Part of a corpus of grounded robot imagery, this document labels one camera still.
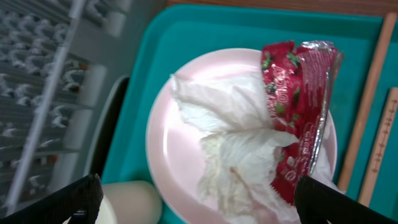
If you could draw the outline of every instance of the white napkin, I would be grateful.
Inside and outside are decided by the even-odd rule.
[[[218,211],[233,224],[300,223],[295,207],[270,187],[276,149],[298,139],[271,129],[262,75],[201,81],[177,77],[172,76],[172,94],[182,119],[208,134],[201,140],[206,171],[198,183],[200,198],[217,199]],[[333,185],[325,149],[313,177]]]

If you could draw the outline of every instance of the pink plate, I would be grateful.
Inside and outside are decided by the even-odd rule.
[[[261,52],[225,49],[202,55],[176,73],[181,78],[200,80],[228,77],[260,69]],[[155,184],[169,207],[187,223],[227,223],[216,211],[214,200],[200,202],[197,183],[205,171],[205,157],[199,145],[203,134],[183,123],[168,81],[157,95],[147,124],[147,159]],[[330,116],[330,137],[324,140],[332,171],[336,166],[337,141]]]

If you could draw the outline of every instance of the tray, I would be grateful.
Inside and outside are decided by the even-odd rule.
[[[178,5],[159,14],[147,28],[124,99],[106,161],[103,182],[153,182],[146,161],[145,133],[152,104],[171,73],[202,54],[227,48],[261,49],[263,45],[293,39],[330,40],[346,54],[336,79],[330,111],[338,140],[338,179],[373,56],[382,18],[222,6]],[[366,170],[387,90],[398,86],[395,60],[398,31],[392,37],[386,63],[354,168],[348,196],[357,199]],[[393,126],[391,136],[398,134]],[[391,138],[377,180],[371,208],[391,217],[398,180],[395,160],[398,139]],[[183,223],[165,206],[160,223]]]

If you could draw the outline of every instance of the wooden stick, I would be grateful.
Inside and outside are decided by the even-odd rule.
[[[373,144],[372,154],[369,159],[368,169],[366,170],[365,180],[362,183],[361,193],[359,195],[359,203],[369,206],[372,199],[374,186],[376,184],[377,176],[381,161],[386,150],[387,141],[390,136],[390,131],[398,106],[398,88],[393,88],[387,98],[384,107],[383,116],[381,117],[379,130],[377,131],[376,140]]]
[[[384,59],[386,58],[396,19],[397,14],[393,12],[388,13],[384,18],[379,40],[373,55],[371,68],[369,69],[365,88],[362,94],[361,106],[359,107],[359,111],[356,116],[354,130],[351,134],[351,140],[349,141],[343,170],[341,171],[340,179],[338,181],[338,188],[342,191],[347,191],[351,174],[353,173],[356,155],[358,153],[359,145],[361,144],[362,135],[365,129],[366,121],[368,120],[369,111],[371,109],[374,92],[376,91]]]

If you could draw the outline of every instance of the candy wrapper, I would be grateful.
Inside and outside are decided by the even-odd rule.
[[[323,137],[333,80],[343,54],[331,42],[293,41],[267,45],[262,50],[262,72],[267,108],[274,128],[299,138],[284,147],[271,186],[294,204],[295,185],[315,167]]]

